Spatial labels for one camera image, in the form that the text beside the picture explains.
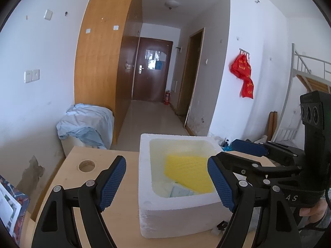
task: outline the yellow sponge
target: yellow sponge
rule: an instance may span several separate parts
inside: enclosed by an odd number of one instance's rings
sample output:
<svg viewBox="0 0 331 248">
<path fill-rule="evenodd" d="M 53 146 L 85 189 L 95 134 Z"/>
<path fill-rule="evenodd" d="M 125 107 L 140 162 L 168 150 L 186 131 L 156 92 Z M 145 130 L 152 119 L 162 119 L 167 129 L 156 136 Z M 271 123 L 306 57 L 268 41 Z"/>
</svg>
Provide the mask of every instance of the yellow sponge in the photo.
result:
<svg viewBox="0 0 331 248">
<path fill-rule="evenodd" d="M 164 174 L 199 193 L 211 193 L 214 185 L 207 171 L 208 158 L 168 155 L 165 159 Z"/>
</svg>

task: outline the door frame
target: door frame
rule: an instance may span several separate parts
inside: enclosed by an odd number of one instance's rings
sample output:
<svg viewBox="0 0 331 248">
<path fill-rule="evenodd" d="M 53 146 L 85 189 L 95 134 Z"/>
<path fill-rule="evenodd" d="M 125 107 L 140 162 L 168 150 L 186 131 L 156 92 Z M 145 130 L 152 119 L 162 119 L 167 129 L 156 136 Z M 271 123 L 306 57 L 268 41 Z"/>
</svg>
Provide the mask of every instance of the door frame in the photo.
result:
<svg viewBox="0 0 331 248">
<path fill-rule="evenodd" d="M 185 119 L 184 127 L 186 127 L 188 115 L 190 114 L 190 110 L 191 110 L 191 106 L 192 106 L 192 99 L 193 99 L 195 88 L 196 88 L 196 84 L 197 84 L 197 78 L 198 78 L 199 69 L 200 69 L 202 47 L 203 47 L 204 38 L 205 38 L 205 29 L 206 28 L 204 27 L 204 28 L 200 29 L 199 31 L 195 32 L 194 34 L 190 35 L 189 41 L 188 41 L 188 44 L 187 44 L 187 51 L 186 51 L 186 57 L 185 57 L 184 70 L 183 70 L 182 80 L 181 80 L 181 84 L 180 84 L 180 90 L 179 90 L 179 95 L 178 95 L 178 103 L 177 103 L 177 107 L 176 107 L 177 109 L 178 109 L 178 105 L 179 105 L 180 100 L 181 100 L 181 93 L 182 93 L 182 88 L 183 88 L 183 83 L 184 83 L 184 75 L 185 75 L 185 72 L 187 71 L 187 62 L 188 62 L 188 56 L 189 56 L 189 50 L 190 50 L 191 40 L 192 40 L 192 37 L 193 36 L 195 36 L 195 35 L 197 35 L 197 34 L 199 34 L 199 33 L 202 32 L 201 44 L 200 44 L 200 55 L 199 55 L 199 59 L 198 59 L 197 73 L 196 73 L 195 80 L 194 80 L 194 86 L 193 86 L 193 91 L 192 91 L 192 96 L 191 96 L 191 102 L 190 102 L 190 106 L 189 106 L 188 111 L 187 111 L 187 114 L 186 114 L 186 119 Z"/>
<path fill-rule="evenodd" d="M 166 74 L 165 74 L 166 77 L 163 80 L 164 93 L 166 92 L 165 90 L 166 90 L 166 87 L 167 87 L 171 54 L 173 52 L 173 42 L 172 41 L 162 40 L 162 39 L 157 39 L 157 38 L 150 38 L 150 37 L 140 37 L 139 38 L 139 44 L 138 44 L 138 49 L 137 49 L 137 57 L 136 57 L 136 63 L 135 63 L 135 68 L 134 68 L 134 75 L 133 75 L 131 100 L 133 100 L 133 89 L 134 89 L 134 82 L 135 82 L 136 70 L 139 68 L 139 57 L 140 57 L 140 54 L 141 54 L 141 49 L 140 49 L 140 41 L 141 41 L 141 39 L 152 39 L 152 40 L 159 41 L 159 42 L 167 42 L 167 43 L 169 43 L 169 59 L 167 57 L 168 62 L 166 64 L 166 68 L 165 68 L 166 69 Z"/>
</svg>

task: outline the styrofoam box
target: styrofoam box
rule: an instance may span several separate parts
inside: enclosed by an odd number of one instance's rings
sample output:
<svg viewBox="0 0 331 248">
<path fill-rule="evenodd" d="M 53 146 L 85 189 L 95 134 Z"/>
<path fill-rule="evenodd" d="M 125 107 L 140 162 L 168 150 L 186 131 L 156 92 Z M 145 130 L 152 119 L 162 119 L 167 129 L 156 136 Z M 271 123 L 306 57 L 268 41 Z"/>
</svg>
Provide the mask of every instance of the styrofoam box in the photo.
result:
<svg viewBox="0 0 331 248">
<path fill-rule="evenodd" d="M 221 152 L 211 137 L 142 134 L 139 155 L 139 220 L 145 238 L 169 238 L 214 228 L 232 213 L 213 193 L 169 197 L 167 155 L 210 157 Z"/>
</svg>

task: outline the peeling paint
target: peeling paint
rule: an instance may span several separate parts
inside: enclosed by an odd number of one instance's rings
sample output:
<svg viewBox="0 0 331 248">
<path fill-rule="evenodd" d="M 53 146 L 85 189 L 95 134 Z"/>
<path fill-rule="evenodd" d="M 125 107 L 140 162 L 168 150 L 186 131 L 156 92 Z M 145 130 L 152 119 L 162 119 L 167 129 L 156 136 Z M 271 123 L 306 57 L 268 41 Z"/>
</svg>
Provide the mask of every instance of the peeling paint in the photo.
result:
<svg viewBox="0 0 331 248">
<path fill-rule="evenodd" d="M 29 167 L 24 170 L 22 179 L 16 188 L 31 197 L 33 191 L 37 188 L 40 177 L 44 174 L 45 168 L 39 166 L 35 156 L 31 158 L 29 163 Z"/>
</svg>

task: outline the blue gripper pad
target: blue gripper pad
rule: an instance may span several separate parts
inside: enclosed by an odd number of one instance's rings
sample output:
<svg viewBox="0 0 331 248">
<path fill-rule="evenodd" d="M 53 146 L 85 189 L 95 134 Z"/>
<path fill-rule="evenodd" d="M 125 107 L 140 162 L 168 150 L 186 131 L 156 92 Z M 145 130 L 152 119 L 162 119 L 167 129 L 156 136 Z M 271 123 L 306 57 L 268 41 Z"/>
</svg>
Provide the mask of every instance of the blue gripper pad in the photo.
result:
<svg viewBox="0 0 331 248">
<path fill-rule="evenodd" d="M 247 142 L 243 140 L 234 140 L 231 143 L 231 147 L 234 151 L 238 151 L 256 157 L 262 157 L 268 154 L 268 150 L 261 144 Z"/>
<path fill-rule="evenodd" d="M 208 159 L 207 169 L 222 204 L 229 208 L 231 212 L 234 212 L 235 203 L 233 201 L 232 189 L 212 158 Z"/>
<path fill-rule="evenodd" d="M 115 194 L 122 182 L 123 176 L 126 172 L 126 161 L 122 157 L 120 162 L 117 164 L 115 170 L 110 174 L 107 182 L 101 190 L 101 200 L 99 207 L 103 212 L 105 208 L 112 204 Z"/>
</svg>

